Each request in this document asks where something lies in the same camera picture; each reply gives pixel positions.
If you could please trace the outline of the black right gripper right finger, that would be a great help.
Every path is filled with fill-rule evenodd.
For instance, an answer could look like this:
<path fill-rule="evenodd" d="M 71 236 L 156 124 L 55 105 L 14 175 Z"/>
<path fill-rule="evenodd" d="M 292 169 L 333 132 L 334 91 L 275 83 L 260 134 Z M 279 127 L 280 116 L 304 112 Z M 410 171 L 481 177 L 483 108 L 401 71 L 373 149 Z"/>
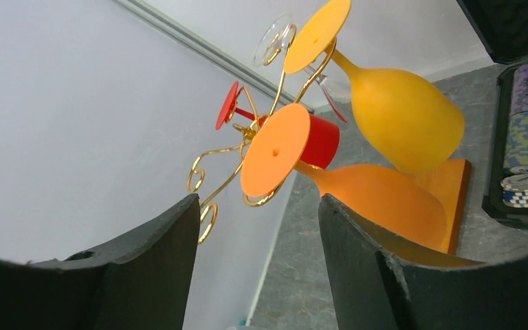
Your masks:
<path fill-rule="evenodd" d="M 331 195 L 318 220 L 340 329 L 528 329 L 528 254 L 495 263 L 444 254 Z"/>

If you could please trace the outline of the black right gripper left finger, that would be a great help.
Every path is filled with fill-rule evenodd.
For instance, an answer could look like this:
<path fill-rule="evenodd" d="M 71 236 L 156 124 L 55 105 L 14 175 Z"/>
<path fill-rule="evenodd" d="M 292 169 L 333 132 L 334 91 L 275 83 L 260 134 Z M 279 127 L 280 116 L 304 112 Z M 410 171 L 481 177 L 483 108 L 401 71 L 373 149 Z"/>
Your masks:
<path fill-rule="evenodd" d="M 0 329 L 181 329 L 199 198 L 60 261 L 0 260 Z"/>

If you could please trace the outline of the orange wine glass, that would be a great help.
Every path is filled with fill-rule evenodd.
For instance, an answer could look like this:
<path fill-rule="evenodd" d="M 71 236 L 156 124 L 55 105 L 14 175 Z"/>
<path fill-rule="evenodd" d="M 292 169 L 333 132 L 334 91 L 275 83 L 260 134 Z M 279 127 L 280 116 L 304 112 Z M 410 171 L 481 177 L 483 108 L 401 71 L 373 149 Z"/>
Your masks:
<path fill-rule="evenodd" d="M 330 194 L 366 219 L 410 241 L 442 250 L 447 220 L 442 203 L 399 171 L 374 164 L 327 170 L 300 160 L 302 144 L 287 137 L 257 132 L 241 170 L 241 188 L 248 197 L 263 197 L 296 170 L 310 178 L 320 195 Z"/>

